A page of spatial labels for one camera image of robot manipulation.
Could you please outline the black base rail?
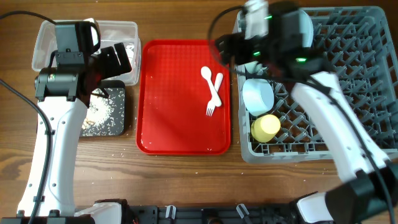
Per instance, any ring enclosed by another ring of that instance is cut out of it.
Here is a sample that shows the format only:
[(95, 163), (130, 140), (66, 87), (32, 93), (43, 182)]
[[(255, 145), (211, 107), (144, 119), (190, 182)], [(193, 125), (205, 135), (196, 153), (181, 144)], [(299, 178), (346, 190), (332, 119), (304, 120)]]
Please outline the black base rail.
[(297, 214), (285, 204), (250, 207), (177, 207), (168, 213), (166, 207), (131, 206), (134, 223), (142, 224), (242, 224), (298, 223)]

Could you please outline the light blue small bowl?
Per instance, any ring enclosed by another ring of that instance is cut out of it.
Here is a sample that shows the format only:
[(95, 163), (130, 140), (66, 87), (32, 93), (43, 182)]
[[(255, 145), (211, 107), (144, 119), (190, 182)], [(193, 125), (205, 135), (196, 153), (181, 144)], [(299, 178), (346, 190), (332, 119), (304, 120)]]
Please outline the light blue small bowl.
[(267, 80), (247, 79), (242, 94), (245, 107), (253, 116), (265, 114), (274, 106), (274, 92)]

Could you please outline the white plastic spoon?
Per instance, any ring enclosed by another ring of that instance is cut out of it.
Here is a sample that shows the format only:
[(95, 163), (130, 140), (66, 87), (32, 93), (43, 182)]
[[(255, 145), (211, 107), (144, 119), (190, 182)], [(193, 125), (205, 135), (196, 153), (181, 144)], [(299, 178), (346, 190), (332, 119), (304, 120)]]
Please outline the white plastic spoon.
[(202, 77), (207, 81), (209, 89), (210, 89), (210, 93), (211, 93), (211, 100), (212, 102), (215, 104), (216, 107), (220, 107), (221, 106), (221, 99), (218, 96), (217, 91), (215, 90), (215, 87), (211, 81), (211, 70), (207, 67), (204, 66), (201, 68), (201, 75)]

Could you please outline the yellow cup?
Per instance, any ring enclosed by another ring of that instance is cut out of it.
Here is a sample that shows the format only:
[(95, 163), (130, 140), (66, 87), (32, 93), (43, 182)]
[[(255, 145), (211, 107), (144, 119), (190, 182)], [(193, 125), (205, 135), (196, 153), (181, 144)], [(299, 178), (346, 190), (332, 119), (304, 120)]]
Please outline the yellow cup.
[(280, 130), (280, 120), (273, 114), (256, 119), (251, 125), (251, 134), (259, 142), (269, 142)]

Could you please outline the crumpled white tissue right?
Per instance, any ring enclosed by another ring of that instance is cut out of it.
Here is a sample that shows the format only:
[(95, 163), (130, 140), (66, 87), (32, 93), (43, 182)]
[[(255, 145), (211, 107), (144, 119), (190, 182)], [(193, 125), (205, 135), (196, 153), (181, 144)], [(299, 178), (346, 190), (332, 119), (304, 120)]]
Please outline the crumpled white tissue right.
[(126, 53), (130, 63), (132, 63), (134, 61), (134, 44), (126, 46)]

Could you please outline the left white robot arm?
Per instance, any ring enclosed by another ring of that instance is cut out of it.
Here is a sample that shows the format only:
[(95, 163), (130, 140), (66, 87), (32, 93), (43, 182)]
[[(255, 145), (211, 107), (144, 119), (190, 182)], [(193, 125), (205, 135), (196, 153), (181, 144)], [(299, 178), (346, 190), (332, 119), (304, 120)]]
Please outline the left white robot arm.
[(75, 210), (73, 176), (81, 128), (92, 91), (102, 80), (131, 71), (124, 44), (88, 52), (54, 51), (57, 66), (35, 79), (37, 138), (25, 192), (14, 217), (1, 223), (133, 223), (125, 199), (99, 200)]

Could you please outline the green bowl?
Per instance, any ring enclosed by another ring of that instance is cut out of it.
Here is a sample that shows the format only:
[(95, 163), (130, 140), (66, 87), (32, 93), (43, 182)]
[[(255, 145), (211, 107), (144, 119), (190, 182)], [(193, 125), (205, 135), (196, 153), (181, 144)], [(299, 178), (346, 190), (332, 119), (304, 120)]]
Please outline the green bowl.
[(244, 66), (248, 73), (258, 73), (264, 68), (263, 65), (258, 61), (246, 63)]

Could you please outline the red serving tray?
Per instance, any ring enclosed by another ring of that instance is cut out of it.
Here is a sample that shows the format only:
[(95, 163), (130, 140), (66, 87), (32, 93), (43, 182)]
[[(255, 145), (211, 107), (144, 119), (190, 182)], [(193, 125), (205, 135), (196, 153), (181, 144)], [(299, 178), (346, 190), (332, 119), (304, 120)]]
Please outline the red serving tray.
[[(222, 105), (206, 115), (211, 99), (202, 67), (223, 74)], [(152, 155), (218, 155), (231, 144), (231, 87), (206, 40), (152, 40), (142, 53), (136, 144)]]

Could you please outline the clear plastic waste bin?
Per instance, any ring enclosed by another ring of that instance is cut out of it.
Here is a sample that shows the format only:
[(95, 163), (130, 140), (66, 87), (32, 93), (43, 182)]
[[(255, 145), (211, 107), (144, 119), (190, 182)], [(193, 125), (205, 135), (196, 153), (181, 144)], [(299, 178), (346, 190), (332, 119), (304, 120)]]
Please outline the clear plastic waste bin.
[[(136, 85), (139, 81), (141, 67), (141, 40), (138, 36), (138, 27), (132, 21), (97, 21), (101, 34), (101, 48), (110, 47), (122, 42), (127, 45), (134, 44), (134, 61), (129, 73), (114, 77), (127, 86)], [(49, 64), (50, 54), (57, 50), (55, 26), (44, 21), (41, 23), (32, 56), (32, 69), (36, 72)]]

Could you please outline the light blue plate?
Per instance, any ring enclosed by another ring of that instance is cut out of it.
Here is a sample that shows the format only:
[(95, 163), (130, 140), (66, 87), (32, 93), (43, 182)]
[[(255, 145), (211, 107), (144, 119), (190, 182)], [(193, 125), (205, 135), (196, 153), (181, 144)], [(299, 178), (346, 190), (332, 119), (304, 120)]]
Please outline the light blue plate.
[(313, 22), (310, 16), (302, 9), (299, 10), (300, 33), (303, 47), (309, 48), (313, 42)]

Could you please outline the grey dishwasher rack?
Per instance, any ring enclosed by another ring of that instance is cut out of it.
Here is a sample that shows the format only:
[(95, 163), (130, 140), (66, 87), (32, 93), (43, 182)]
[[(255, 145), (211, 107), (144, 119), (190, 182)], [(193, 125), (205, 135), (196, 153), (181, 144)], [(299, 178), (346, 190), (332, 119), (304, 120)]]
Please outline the grey dishwasher rack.
[[(308, 7), (313, 23), (310, 45), (322, 50), (340, 79), (340, 87), (373, 141), (397, 157), (397, 57), (386, 15), (380, 7)], [(239, 102), (241, 155), (248, 163), (289, 163), (329, 159), (330, 153), (308, 115), (285, 86), (272, 82), (281, 128), (267, 143), (255, 140), (255, 120)]]

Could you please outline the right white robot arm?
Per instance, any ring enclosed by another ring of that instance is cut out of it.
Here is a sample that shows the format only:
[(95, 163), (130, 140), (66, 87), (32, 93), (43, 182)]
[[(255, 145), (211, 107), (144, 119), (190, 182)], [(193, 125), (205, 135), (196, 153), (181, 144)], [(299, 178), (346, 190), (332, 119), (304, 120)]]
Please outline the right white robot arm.
[(397, 165), (365, 131), (341, 91), (337, 76), (321, 54), (305, 48), (302, 35), (273, 34), (247, 38), (242, 33), (209, 40), (222, 65), (261, 62), (271, 80), (290, 83), (290, 95), (309, 115), (333, 156), (342, 184), (295, 202), (306, 223), (359, 223), (397, 205)]

